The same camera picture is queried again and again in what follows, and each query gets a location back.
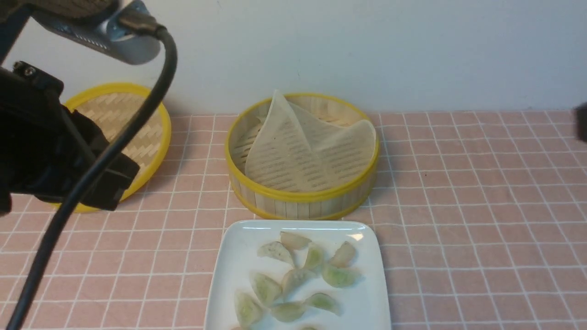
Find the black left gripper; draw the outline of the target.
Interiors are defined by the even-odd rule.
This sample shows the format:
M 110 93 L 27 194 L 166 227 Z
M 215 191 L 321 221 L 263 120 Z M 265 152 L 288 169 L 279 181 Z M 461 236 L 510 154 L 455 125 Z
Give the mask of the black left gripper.
M 26 62 L 0 77 L 0 210 L 12 195 L 61 204 L 107 149 L 94 121 L 61 104 L 62 81 Z

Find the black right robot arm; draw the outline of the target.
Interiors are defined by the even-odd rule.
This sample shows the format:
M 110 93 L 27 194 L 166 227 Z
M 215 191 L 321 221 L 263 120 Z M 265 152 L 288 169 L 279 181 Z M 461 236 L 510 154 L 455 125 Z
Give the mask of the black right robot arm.
M 587 143 L 587 103 L 574 109 L 575 134 L 578 140 Z

